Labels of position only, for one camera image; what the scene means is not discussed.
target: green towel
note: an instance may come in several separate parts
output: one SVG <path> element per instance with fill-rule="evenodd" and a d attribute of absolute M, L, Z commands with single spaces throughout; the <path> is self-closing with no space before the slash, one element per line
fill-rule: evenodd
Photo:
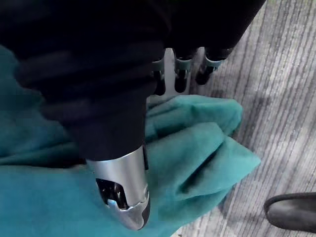
<path fill-rule="evenodd" d="M 22 89 L 0 48 L 0 236 L 168 237 L 214 208 L 260 161 L 229 135 L 234 100 L 178 96 L 148 110 L 151 215 L 140 231 L 111 217 L 63 128 L 46 121 L 41 96 Z"/>

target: black rubber cover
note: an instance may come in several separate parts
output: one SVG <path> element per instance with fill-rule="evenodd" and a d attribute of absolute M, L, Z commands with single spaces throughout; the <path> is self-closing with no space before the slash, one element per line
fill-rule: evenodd
<path fill-rule="evenodd" d="M 90 160 L 143 145 L 151 63 L 170 31 L 166 0 L 2 0 L 0 43 L 20 66 L 23 87 L 45 98 Z"/>
<path fill-rule="evenodd" d="M 316 233 L 316 193 L 276 196 L 266 201 L 264 210 L 276 227 Z"/>

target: teal cloth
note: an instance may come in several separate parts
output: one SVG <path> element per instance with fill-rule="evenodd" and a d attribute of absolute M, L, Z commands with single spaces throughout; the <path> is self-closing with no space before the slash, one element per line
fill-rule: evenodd
<path fill-rule="evenodd" d="M 127 230 L 109 214 L 63 128 L 40 115 L 41 96 L 18 86 L 16 65 L 0 48 L 1 237 L 168 237 L 260 163 L 229 137 L 241 120 L 236 101 L 178 96 L 150 108 L 151 215 L 144 229 Z"/>

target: floor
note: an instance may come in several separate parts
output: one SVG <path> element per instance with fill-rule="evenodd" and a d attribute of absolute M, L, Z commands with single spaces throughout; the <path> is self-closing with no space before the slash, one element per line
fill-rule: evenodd
<path fill-rule="evenodd" d="M 262 209 L 269 197 L 316 191 L 316 0 L 269 0 L 211 81 L 192 81 L 191 93 L 240 102 L 235 139 L 262 164 L 174 236 L 316 236 L 273 227 Z"/>

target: robotic hand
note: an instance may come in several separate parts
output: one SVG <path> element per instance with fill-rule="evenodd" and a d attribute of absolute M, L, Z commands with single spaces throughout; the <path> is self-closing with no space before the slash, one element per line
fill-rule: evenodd
<path fill-rule="evenodd" d="M 240 0 L 245 10 L 239 12 L 235 0 L 229 2 L 231 7 L 225 4 L 229 14 L 213 35 L 219 40 L 212 41 L 212 47 L 219 52 L 229 44 L 216 42 L 234 39 L 232 44 L 236 44 L 263 4 L 263 0 Z M 222 4 L 217 5 L 212 11 L 223 10 Z M 181 31 L 164 0 L 0 3 L 0 43 L 20 61 L 17 80 L 42 93 L 42 114 L 67 130 L 95 174 L 104 203 L 133 230 L 144 227 L 150 212 L 145 178 L 146 98 L 155 90 L 158 95 L 165 91 L 163 64 L 159 63 L 161 72 L 155 73 L 152 62 L 163 59 L 167 41 L 180 57 L 179 49 L 186 44 L 207 47 L 204 43 L 210 39 L 193 43 L 181 39 L 180 43 Z M 186 59 L 182 61 L 186 67 L 180 61 L 176 64 L 180 67 L 175 81 L 178 92 L 184 91 L 189 70 Z"/>

